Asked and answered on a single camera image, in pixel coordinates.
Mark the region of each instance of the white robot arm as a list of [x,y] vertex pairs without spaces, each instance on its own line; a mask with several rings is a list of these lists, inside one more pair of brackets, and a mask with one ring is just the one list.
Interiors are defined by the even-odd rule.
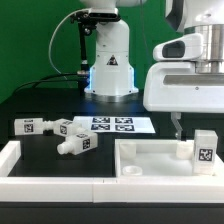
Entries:
[[224,112],[224,1],[167,0],[166,21],[183,37],[155,47],[147,75],[149,111]]
[[89,7],[88,18],[96,24],[96,61],[90,68],[88,98],[121,102],[138,93],[134,69],[129,64],[129,27],[116,7],[131,7],[146,0],[80,0]]

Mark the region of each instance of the small white object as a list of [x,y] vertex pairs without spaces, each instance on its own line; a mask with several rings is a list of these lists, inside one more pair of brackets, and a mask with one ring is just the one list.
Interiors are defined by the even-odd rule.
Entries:
[[58,153],[63,155],[72,153],[74,155],[86,152],[98,146],[98,135],[94,132],[86,131],[77,135],[66,137],[66,141],[58,145]]
[[43,121],[43,118],[16,119],[14,128],[15,135],[40,135],[45,130],[52,130],[53,122]]
[[192,159],[193,156],[193,148],[194,142],[193,141],[179,141],[177,143],[177,151],[176,156],[179,159]]
[[136,143],[127,140],[120,144],[120,156],[122,159],[134,159],[136,157]]
[[215,131],[196,130],[194,140],[193,173],[213,175],[218,137]]
[[139,166],[125,166],[123,167],[122,172],[125,176],[141,176],[142,168]]
[[66,119],[59,119],[54,122],[54,134],[60,136],[71,136],[78,133],[82,133],[86,131],[86,129],[82,128],[82,125],[77,122],[73,122]]

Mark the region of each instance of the printed marker sheet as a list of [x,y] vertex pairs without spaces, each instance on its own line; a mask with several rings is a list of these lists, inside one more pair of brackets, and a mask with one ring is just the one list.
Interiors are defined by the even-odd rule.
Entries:
[[76,116],[73,121],[93,132],[155,133],[149,117]]

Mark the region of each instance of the white plastic container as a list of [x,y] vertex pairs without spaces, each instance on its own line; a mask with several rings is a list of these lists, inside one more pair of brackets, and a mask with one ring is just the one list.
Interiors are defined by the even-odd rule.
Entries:
[[215,131],[195,131],[193,174],[213,175],[217,142]]
[[94,132],[86,131],[77,135],[66,137],[66,141],[58,145],[58,153],[63,155],[72,153],[74,155],[86,152],[98,146],[98,135]]
[[82,128],[80,123],[66,119],[59,119],[54,122],[53,131],[56,135],[67,137],[84,132],[86,129]]
[[14,128],[15,135],[40,135],[45,130],[52,130],[53,122],[43,121],[43,118],[16,119]]

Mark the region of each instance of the black cable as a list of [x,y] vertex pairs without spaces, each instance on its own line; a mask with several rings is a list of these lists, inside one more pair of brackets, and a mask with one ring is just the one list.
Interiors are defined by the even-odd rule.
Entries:
[[[56,75],[45,76],[44,78],[40,79],[39,81],[44,81],[44,80],[53,79],[53,78],[66,77],[66,76],[81,76],[81,75],[79,75],[77,73],[56,74]],[[32,88],[36,88],[38,85],[39,85],[39,83],[36,83],[32,86]]]
[[51,82],[86,82],[86,79],[53,80],[53,81],[49,81],[49,80],[39,80],[39,81],[27,82],[27,83],[24,83],[21,86],[17,87],[13,91],[13,94],[15,94],[17,91],[19,91],[24,86],[28,86],[28,85],[31,85],[31,84],[51,83]]

